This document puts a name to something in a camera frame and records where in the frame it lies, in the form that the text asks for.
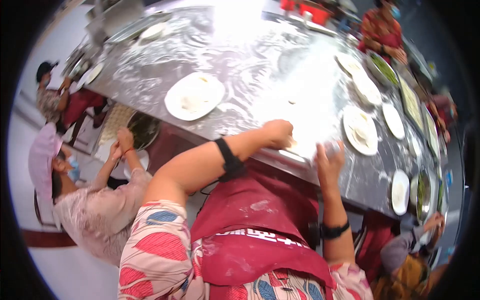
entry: cable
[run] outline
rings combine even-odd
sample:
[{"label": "cable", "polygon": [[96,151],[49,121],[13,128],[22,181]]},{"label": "cable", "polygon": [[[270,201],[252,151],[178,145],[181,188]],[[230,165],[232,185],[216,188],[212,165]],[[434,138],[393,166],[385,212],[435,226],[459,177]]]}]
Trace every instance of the cable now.
[{"label": "cable", "polygon": [[205,186],[204,188],[202,188],[202,189],[200,190],[200,193],[202,193],[203,195],[209,196],[212,191],[210,191],[209,193],[205,193],[205,192],[203,192],[203,190],[206,189],[206,188],[208,188],[208,187],[211,186],[212,184],[217,183],[217,182],[218,182],[218,180],[215,180],[215,181],[213,181],[212,183],[209,183],[207,186]]},{"label": "cable", "polygon": [[204,188],[202,188],[202,189],[200,190],[200,193],[201,193],[201,194],[207,195],[207,196],[205,197],[205,200],[204,200],[204,203],[202,204],[202,206],[200,206],[200,209],[199,209],[198,212],[197,212],[197,216],[198,216],[198,214],[200,213],[200,211],[202,210],[202,208],[204,207],[205,202],[207,202],[208,196],[210,196],[210,193],[211,193],[211,191],[210,191],[210,193],[205,193],[205,192],[203,192],[203,190],[206,189],[206,188],[208,188],[208,187],[211,186],[212,184],[217,183],[217,182],[218,182],[218,180],[215,180],[215,181],[213,181],[212,183],[209,183],[207,186],[205,186]]}]

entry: black cap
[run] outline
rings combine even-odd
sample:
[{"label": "black cap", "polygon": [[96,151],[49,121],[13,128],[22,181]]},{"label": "black cap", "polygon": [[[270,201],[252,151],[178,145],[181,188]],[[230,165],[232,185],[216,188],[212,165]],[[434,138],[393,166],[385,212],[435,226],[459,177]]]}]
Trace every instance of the black cap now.
[{"label": "black cap", "polygon": [[36,82],[40,83],[42,80],[42,76],[50,72],[53,68],[55,68],[58,65],[58,61],[55,63],[51,63],[49,61],[44,61],[43,63],[40,64],[38,67],[38,70],[36,71]]}]

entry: red bracelet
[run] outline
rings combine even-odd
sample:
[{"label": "red bracelet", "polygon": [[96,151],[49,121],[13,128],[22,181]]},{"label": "red bracelet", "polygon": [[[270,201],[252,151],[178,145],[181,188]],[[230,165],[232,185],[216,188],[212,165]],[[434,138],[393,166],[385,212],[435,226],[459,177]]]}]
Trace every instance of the red bracelet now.
[{"label": "red bracelet", "polygon": [[123,154],[125,155],[125,154],[127,154],[127,152],[132,151],[132,150],[135,150],[135,148],[130,147],[130,148],[129,148],[127,151],[125,151],[125,153],[123,153]]}]

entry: green beans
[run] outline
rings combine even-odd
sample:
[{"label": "green beans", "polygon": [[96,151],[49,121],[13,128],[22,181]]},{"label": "green beans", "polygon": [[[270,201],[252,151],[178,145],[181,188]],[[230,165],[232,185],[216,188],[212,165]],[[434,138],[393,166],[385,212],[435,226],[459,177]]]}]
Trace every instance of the green beans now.
[{"label": "green beans", "polygon": [[423,176],[419,174],[418,186],[417,186],[417,216],[421,215],[424,196],[425,196],[425,183],[423,182]]},{"label": "green beans", "polygon": [[395,73],[390,69],[387,63],[379,58],[376,55],[371,55],[373,63],[377,66],[377,68],[382,72],[383,75],[394,85],[398,85],[398,80],[395,77]]}]

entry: black wristband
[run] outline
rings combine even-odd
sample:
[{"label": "black wristband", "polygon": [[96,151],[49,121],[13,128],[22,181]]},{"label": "black wristband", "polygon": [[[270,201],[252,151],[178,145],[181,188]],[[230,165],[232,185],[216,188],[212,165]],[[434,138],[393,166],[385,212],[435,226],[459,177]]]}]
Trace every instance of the black wristband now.
[{"label": "black wristband", "polygon": [[320,238],[322,238],[324,240],[336,239],[339,236],[341,236],[342,233],[344,233],[345,230],[347,230],[349,227],[350,227],[350,223],[348,222],[348,220],[345,223],[345,225],[342,226],[342,227],[330,228],[330,227],[327,227],[324,224],[320,224]]},{"label": "black wristband", "polygon": [[230,147],[227,145],[223,138],[215,140],[218,149],[222,153],[225,164],[223,165],[223,170],[225,174],[218,178],[220,182],[227,182],[233,178],[239,177],[245,173],[245,166],[243,162],[236,156],[233,155]]}]

